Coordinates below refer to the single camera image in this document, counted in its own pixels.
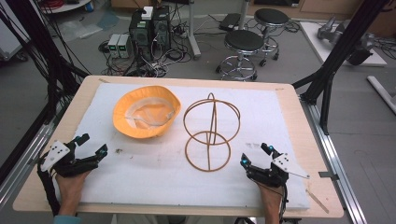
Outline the round white table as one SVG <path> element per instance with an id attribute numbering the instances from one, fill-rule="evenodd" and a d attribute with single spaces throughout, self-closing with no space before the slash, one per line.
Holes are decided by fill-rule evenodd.
<path id="1" fill-rule="evenodd" d="M 39 8 L 46 14 L 61 13 L 78 8 L 87 12 L 94 11 L 92 0 L 39 0 Z"/>

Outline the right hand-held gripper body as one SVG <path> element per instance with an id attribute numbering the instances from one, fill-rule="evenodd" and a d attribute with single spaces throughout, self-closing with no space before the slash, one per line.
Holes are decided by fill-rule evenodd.
<path id="1" fill-rule="evenodd" d="M 270 167 L 266 169 L 252 165 L 251 161 L 247 160 L 247 177 L 268 187 L 284 187 L 289 175 L 297 175 L 306 179 L 310 178 L 310 174 L 288 153 L 273 155 Z"/>

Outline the grey power supply unit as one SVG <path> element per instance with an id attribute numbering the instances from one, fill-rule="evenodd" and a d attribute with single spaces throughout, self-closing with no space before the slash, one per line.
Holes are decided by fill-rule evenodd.
<path id="1" fill-rule="evenodd" d="M 113 58 L 119 58 L 120 54 L 118 51 L 118 42 L 120 39 L 120 35 L 119 34 L 113 34 L 108 43 L 107 43 L 107 47 L 109 49 L 109 53 Z"/>
<path id="2" fill-rule="evenodd" d="M 126 59 L 132 55 L 132 43 L 129 35 L 121 35 L 118 41 L 118 50 L 121 58 Z"/>

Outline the black computer tower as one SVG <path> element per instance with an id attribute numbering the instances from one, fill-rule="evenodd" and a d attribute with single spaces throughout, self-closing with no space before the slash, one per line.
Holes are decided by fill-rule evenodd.
<path id="1" fill-rule="evenodd" d="M 153 11 L 153 26 L 157 45 L 164 50 L 171 48 L 170 40 L 170 8 L 169 6 L 157 7 Z"/>
<path id="2" fill-rule="evenodd" d="M 147 61 L 151 61 L 152 21 L 143 20 L 142 13 L 142 10 L 137 10 L 133 13 L 129 25 L 129 34 L 133 43 L 134 53 L 142 56 Z"/>

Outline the grey metal stand post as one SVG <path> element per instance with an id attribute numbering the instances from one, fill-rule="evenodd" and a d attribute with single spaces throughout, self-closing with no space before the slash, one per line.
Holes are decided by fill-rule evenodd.
<path id="1" fill-rule="evenodd" d="M 189 6 L 189 31 L 188 39 L 191 45 L 192 58 L 198 60 L 201 57 L 201 51 L 194 35 L 194 0 L 188 0 Z"/>

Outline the clear plastic sheet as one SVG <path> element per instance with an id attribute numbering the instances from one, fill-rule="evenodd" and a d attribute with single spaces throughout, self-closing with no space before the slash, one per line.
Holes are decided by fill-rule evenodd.
<path id="1" fill-rule="evenodd" d="M 85 39 L 114 27 L 119 20 L 114 13 L 107 11 L 97 23 L 83 24 L 82 20 L 66 21 L 59 25 L 59 30 L 64 41 Z"/>

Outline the person's right hand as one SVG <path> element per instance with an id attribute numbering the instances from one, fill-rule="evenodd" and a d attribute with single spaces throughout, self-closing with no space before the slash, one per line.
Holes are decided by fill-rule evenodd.
<path id="1" fill-rule="evenodd" d="M 266 218 L 279 217 L 283 188 L 268 187 L 261 183 L 258 183 L 258 187 L 261 193 L 264 216 Z"/>

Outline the aluminium rail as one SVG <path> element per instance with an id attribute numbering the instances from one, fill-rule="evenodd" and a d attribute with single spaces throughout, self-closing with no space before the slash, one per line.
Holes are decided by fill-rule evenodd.
<path id="1" fill-rule="evenodd" d="M 338 156 L 336 148 L 332 142 L 331 136 L 326 134 L 320 127 L 320 112 L 316 105 L 310 105 L 300 100 L 306 117 L 308 118 L 314 136 L 318 138 L 318 146 L 324 157 L 325 164 L 330 172 L 336 192 L 341 200 L 341 205 L 352 224 L 368 224 L 365 215 L 361 209 L 355 192 L 348 180 L 347 173 Z"/>
<path id="2" fill-rule="evenodd" d="M 57 104 L 54 114 L 51 115 L 50 106 L 45 105 L 20 142 L 0 166 L 0 211 L 7 205 L 13 192 L 34 167 L 64 111 L 65 106 Z"/>

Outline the orange bucket hat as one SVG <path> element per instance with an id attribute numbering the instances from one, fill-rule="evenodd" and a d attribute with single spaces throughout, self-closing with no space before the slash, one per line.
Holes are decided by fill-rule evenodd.
<path id="1" fill-rule="evenodd" d="M 164 135 L 181 109 L 179 99 L 163 86 L 146 86 L 125 93 L 113 109 L 113 125 L 136 139 Z"/>

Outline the brown wire hat stand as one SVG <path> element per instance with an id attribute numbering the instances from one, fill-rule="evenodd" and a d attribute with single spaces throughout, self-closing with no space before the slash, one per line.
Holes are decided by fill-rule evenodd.
<path id="1" fill-rule="evenodd" d="M 210 122 L 209 122 L 209 128 L 207 130 L 199 131 L 197 133 L 192 133 L 187 125 L 187 117 L 189 113 L 201 106 L 201 105 L 211 105 L 211 114 L 210 114 Z M 223 134 L 219 132 L 219 111 L 218 111 L 218 106 L 219 105 L 225 105 L 226 107 L 230 108 L 237 120 L 237 126 L 236 130 L 233 133 L 233 135 L 229 138 L 226 138 Z M 205 99 L 198 100 L 191 105 L 188 106 L 186 109 L 184 115 L 183 115 L 183 126 L 186 131 L 186 133 L 189 136 L 189 139 L 187 140 L 185 146 L 184 146 L 184 153 L 185 153 L 185 158 L 187 162 L 196 170 L 201 171 L 201 172 L 216 172 L 218 170 L 221 170 L 224 168 L 230 161 L 231 156 L 232 156 L 232 147 L 230 142 L 235 139 L 235 137 L 239 134 L 240 128 L 241 128 L 241 113 L 240 110 L 232 103 L 223 101 L 220 99 L 217 99 L 215 97 L 215 94 L 210 92 Z M 190 146 L 191 144 L 200 144 L 205 147 L 205 154 L 206 154 L 206 162 L 207 162 L 207 167 L 200 167 L 198 164 L 196 164 L 192 156 L 189 154 Z M 226 146 L 227 149 L 227 154 L 225 157 L 225 161 L 220 164 L 218 167 L 214 167 L 212 165 L 212 160 L 211 160 L 211 150 L 212 149 L 218 149 L 219 147 Z"/>

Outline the black metal frame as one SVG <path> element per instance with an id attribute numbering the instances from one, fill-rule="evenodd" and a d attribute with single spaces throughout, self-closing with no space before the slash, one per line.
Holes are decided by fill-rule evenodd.
<path id="1" fill-rule="evenodd" d="M 301 94 L 303 101 L 309 105 L 315 105 L 318 97 L 322 94 L 319 127 L 326 135 L 329 134 L 328 117 L 333 78 L 388 1 L 364 0 L 323 65 L 312 75 L 304 77 L 292 84 L 294 89 L 309 84 L 308 89 Z"/>

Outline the grey robot part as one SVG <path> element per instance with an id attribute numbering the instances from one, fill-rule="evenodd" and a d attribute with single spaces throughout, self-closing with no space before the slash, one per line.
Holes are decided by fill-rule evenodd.
<path id="1" fill-rule="evenodd" d="M 345 20 L 332 28 L 335 17 L 332 16 L 324 25 L 318 28 L 317 38 L 320 40 L 327 39 L 331 44 L 335 45 L 341 38 L 342 34 L 348 27 L 350 20 Z M 346 57 L 346 61 L 352 65 L 360 65 L 372 55 L 371 49 L 375 46 L 375 35 L 365 33 L 357 44 L 354 45 L 351 53 Z"/>

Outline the white foam mat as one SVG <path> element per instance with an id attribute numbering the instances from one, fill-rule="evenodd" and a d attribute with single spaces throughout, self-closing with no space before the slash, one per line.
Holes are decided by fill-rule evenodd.
<path id="1" fill-rule="evenodd" d="M 89 141 L 78 147 L 76 155 L 86 158 L 103 144 L 108 154 L 85 181 L 84 203 L 125 203 L 133 205 L 184 205 L 232 208 L 260 208 L 260 193 L 240 164 L 245 153 L 261 168 L 269 167 L 271 158 L 261 144 L 273 146 L 281 153 L 294 154 L 286 122 L 274 91 L 226 88 L 171 87 L 180 100 L 181 111 L 170 129 L 160 137 L 134 139 L 113 125 L 113 109 L 134 84 L 103 83 L 78 125 L 76 133 L 87 133 Z M 189 139 L 183 126 L 183 115 L 192 103 L 212 92 L 217 99 L 234 104 L 241 113 L 239 134 L 230 142 L 229 163 L 216 172 L 201 172 L 186 160 L 184 146 Z M 237 120 L 225 105 L 218 106 L 219 132 L 233 135 Z M 192 133 L 209 128 L 211 105 L 193 109 L 187 117 Z M 189 154 L 200 167 L 207 167 L 205 147 L 192 143 Z M 226 146 L 211 150 L 214 167 L 225 161 Z"/>

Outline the white tube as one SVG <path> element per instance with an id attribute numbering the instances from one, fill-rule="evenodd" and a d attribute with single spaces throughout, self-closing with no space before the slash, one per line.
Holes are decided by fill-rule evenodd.
<path id="1" fill-rule="evenodd" d="M 396 115 L 396 94 L 390 95 L 374 76 L 368 76 L 367 80 L 381 96 L 381 98 L 388 105 L 388 107 L 392 110 L 392 112 Z"/>

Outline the white floor board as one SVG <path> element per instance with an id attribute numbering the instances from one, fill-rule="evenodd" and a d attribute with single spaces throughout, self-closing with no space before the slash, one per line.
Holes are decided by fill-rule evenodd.
<path id="1" fill-rule="evenodd" d="M 323 22 L 315 23 L 312 21 L 301 21 L 300 25 L 305 37 L 309 40 L 311 47 L 314 49 L 319 59 L 324 62 L 330 55 L 333 45 L 327 39 L 321 40 L 317 38 L 318 29 L 323 25 Z M 371 49 L 370 52 L 372 55 L 369 56 L 361 66 L 384 67 L 387 65 L 387 63 L 374 49 Z"/>

